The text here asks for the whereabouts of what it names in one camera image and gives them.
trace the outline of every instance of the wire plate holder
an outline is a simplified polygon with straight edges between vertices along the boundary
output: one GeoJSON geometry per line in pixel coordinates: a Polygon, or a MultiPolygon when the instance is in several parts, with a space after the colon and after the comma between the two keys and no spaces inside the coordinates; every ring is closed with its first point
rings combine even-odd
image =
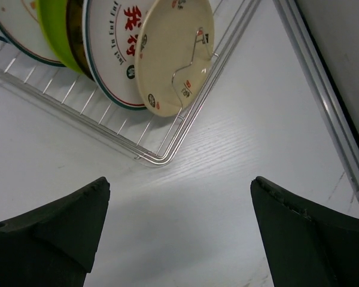
{"type": "Polygon", "coordinates": [[[160,118],[149,111],[123,109],[84,75],[38,63],[3,42],[0,42],[0,80],[19,96],[117,151],[147,166],[163,166],[177,153],[259,2],[210,0],[215,23],[215,50],[208,51],[212,59],[210,72],[198,97],[175,117],[160,118]]]}

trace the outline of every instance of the gray wall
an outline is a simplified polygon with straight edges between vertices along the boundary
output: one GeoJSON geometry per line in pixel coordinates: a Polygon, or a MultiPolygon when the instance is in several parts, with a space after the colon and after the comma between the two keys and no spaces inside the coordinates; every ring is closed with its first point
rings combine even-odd
{"type": "Polygon", "coordinates": [[[359,132],[359,0],[297,0],[359,132]]]}

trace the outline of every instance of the red chinese character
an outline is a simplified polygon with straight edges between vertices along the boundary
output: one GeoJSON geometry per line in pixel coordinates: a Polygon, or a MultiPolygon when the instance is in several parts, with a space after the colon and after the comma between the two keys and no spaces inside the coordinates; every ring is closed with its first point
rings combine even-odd
{"type": "Polygon", "coordinates": [[[131,44],[130,47],[126,50],[126,54],[133,55],[135,54],[135,44],[137,43],[138,35],[130,35],[129,39],[127,40],[128,44],[131,44]]]}
{"type": "Polygon", "coordinates": [[[124,14],[127,17],[125,30],[131,31],[135,26],[141,27],[141,11],[138,9],[138,6],[133,6],[132,10],[129,7],[127,10],[124,10],[124,14]]]}

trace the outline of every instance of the dish rack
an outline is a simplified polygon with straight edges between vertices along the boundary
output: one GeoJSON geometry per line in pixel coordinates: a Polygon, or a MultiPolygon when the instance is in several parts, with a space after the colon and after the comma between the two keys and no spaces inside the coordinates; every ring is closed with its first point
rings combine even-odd
{"type": "Polygon", "coordinates": [[[130,111],[109,100],[84,75],[36,62],[0,42],[0,80],[36,106],[148,166],[175,156],[203,103],[217,82],[260,0],[210,0],[215,50],[209,75],[196,100],[175,117],[130,111]]]}

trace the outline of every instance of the white table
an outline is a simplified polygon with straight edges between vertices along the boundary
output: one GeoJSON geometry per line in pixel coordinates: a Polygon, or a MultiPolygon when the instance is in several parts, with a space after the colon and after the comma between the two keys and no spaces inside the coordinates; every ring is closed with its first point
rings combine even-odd
{"type": "Polygon", "coordinates": [[[100,176],[111,183],[86,286],[272,286],[249,189],[257,175],[359,218],[271,0],[166,167],[114,152],[0,83],[0,220],[100,176]]]}

